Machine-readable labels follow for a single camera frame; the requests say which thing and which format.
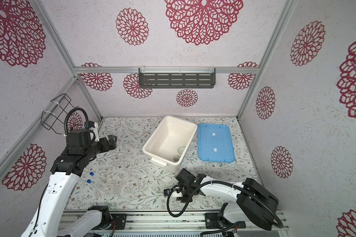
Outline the blue-capped test tube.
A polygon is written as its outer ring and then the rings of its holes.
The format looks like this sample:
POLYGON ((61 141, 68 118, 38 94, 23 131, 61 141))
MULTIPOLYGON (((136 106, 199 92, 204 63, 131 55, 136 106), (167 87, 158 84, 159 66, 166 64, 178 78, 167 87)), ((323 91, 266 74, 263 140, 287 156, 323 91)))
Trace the blue-capped test tube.
POLYGON ((100 189, 102 192, 106 191, 106 185, 101 181, 101 179, 95 175, 94 172, 90 172, 90 180, 92 184, 95 184, 98 189, 100 189))
POLYGON ((92 181, 91 179, 87 180, 87 184, 92 188, 92 190, 94 191, 94 195, 95 196, 100 196, 102 195, 102 189, 101 186, 99 186, 98 184, 96 184, 94 181, 92 181))

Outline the white plastic bin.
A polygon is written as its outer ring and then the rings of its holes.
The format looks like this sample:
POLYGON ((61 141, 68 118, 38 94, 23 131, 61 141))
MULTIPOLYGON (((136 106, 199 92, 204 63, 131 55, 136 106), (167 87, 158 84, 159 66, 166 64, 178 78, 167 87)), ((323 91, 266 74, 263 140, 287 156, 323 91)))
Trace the white plastic bin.
POLYGON ((195 123, 165 116, 146 141, 142 151, 149 156, 151 163, 177 173, 196 131, 195 123), (180 146, 186 147, 183 154, 177 151, 180 146), (178 163, 173 162, 175 155, 181 157, 178 163))

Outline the clear test tube rack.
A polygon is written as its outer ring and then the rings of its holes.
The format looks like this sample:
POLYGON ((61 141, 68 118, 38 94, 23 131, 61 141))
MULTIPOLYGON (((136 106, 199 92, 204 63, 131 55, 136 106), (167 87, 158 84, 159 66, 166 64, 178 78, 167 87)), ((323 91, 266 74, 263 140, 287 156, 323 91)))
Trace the clear test tube rack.
POLYGON ((120 181, 96 180, 98 195, 101 197, 120 196, 122 183, 120 181))

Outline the blue plastic lid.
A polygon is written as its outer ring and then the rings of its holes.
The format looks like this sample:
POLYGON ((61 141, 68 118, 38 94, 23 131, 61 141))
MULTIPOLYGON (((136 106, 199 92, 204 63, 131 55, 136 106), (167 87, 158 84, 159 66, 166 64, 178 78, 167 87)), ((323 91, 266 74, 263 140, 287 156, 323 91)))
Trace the blue plastic lid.
POLYGON ((198 126, 198 157, 204 162, 235 161, 232 137, 227 125, 202 123, 198 126))

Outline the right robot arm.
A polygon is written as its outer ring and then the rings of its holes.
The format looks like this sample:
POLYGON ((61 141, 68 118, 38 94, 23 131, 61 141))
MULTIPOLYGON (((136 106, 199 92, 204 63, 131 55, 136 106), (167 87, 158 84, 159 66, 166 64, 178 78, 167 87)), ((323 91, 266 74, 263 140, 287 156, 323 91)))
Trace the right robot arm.
POLYGON ((282 229, 283 222, 276 214, 279 204, 271 192, 256 180, 247 178, 244 182, 226 182, 204 174, 193 175, 182 169, 176 175, 178 184, 164 190, 167 197, 168 213, 180 217, 193 201, 195 195, 220 197, 226 200, 215 221, 224 230, 242 225, 246 219, 257 227, 270 231, 273 227, 282 229))

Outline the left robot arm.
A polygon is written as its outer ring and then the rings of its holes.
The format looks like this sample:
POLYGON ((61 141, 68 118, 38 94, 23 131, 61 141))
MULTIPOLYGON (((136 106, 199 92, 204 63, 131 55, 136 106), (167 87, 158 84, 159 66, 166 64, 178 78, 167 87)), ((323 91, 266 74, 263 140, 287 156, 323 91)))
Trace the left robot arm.
POLYGON ((113 218, 106 206, 92 206, 77 221, 62 231, 59 223, 69 197, 86 166, 98 154, 116 149, 117 137, 109 135, 96 141, 92 132, 82 139, 75 135, 66 138, 66 148, 54 161, 49 182, 24 237, 83 237, 95 228, 109 229, 113 218))

